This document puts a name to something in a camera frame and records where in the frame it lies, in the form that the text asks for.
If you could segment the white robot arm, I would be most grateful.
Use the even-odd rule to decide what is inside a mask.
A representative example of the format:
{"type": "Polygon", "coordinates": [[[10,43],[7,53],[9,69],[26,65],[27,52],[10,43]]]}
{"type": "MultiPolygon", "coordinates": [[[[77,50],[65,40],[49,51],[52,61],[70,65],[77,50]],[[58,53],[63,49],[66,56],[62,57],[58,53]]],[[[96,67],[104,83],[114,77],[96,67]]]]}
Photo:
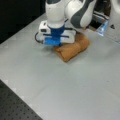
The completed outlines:
{"type": "Polygon", "coordinates": [[[46,0],[47,19],[39,26],[39,42],[60,45],[75,41],[75,29],[87,27],[97,0],[46,0]]]}

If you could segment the white gripper body blue mount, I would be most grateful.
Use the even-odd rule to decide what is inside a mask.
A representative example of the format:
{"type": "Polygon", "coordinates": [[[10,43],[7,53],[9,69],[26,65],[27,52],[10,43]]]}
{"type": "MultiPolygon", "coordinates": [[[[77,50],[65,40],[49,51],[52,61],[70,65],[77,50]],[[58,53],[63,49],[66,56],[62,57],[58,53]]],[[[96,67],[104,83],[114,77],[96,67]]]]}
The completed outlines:
{"type": "Polygon", "coordinates": [[[75,31],[72,28],[62,26],[60,28],[50,28],[44,20],[39,25],[39,42],[45,45],[60,45],[61,43],[73,43],[75,41],[75,31]]]}

